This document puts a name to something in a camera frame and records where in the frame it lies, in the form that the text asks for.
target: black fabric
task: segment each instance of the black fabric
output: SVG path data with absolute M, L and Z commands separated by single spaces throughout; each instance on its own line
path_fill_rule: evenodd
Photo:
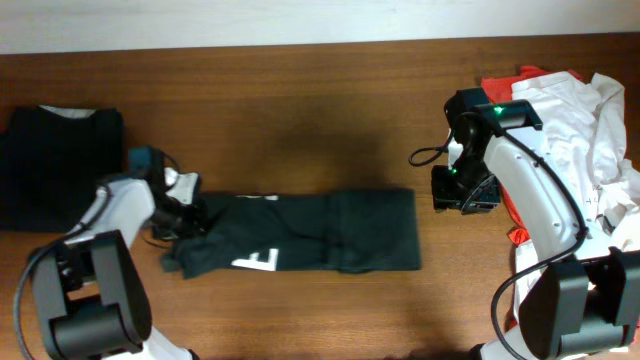
M 122 134 L 113 109 L 84 119 L 17 109 L 0 137 L 0 230 L 69 231 L 96 182 L 122 172 Z
M 205 194 L 212 228 L 162 259 L 185 278 L 279 251 L 276 270 L 419 270 L 412 190 L 356 190 L 278 200 Z

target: dark green cloth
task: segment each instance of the dark green cloth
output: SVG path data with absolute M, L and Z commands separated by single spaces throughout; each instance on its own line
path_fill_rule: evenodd
M 206 236 L 176 242 L 162 259 L 185 278 L 227 268 L 251 253 L 279 251 L 277 271 L 419 270 L 412 190 L 352 190 L 277 200 L 203 195 Z

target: wooden table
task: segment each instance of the wooden table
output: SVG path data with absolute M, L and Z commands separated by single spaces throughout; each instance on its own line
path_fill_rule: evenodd
M 1 56 L 0 119 L 6 125 L 20 105 L 117 107 L 128 147 L 165 150 L 199 172 L 205 190 L 415 189 L 417 272 L 221 270 L 183 280 L 162 272 L 162 250 L 138 241 L 131 253 L 155 325 L 203 359 L 379 359 L 416 349 L 445 359 L 495 338 L 489 304 L 511 273 L 513 222 L 503 206 L 436 214 L 430 169 L 409 166 L 408 154 L 444 141 L 442 109 L 457 89 L 534 64 L 621 81 L 627 156 L 637 162 L 639 56 L 640 34 Z M 16 359 L 18 273 L 54 236 L 0 236 L 0 358 Z M 28 343 L 44 358 L 30 295 L 23 312 Z

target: crumpled white fabric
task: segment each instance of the crumpled white fabric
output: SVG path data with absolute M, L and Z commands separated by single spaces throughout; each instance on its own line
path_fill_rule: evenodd
M 612 245 L 623 251 L 640 249 L 640 173 L 624 159 L 624 87 L 600 74 L 584 84 L 559 72 L 514 83 L 511 89 L 514 100 L 528 100 L 540 116 L 551 157 L 582 205 L 585 219 L 601 226 L 606 216 L 616 226 Z M 517 271 L 537 261 L 531 242 L 516 250 Z M 540 274 L 516 282 L 516 319 Z

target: white wall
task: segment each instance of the white wall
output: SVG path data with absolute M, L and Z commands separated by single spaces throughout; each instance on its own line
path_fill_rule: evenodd
M 640 0 L 0 0 L 0 53 L 640 31 Z

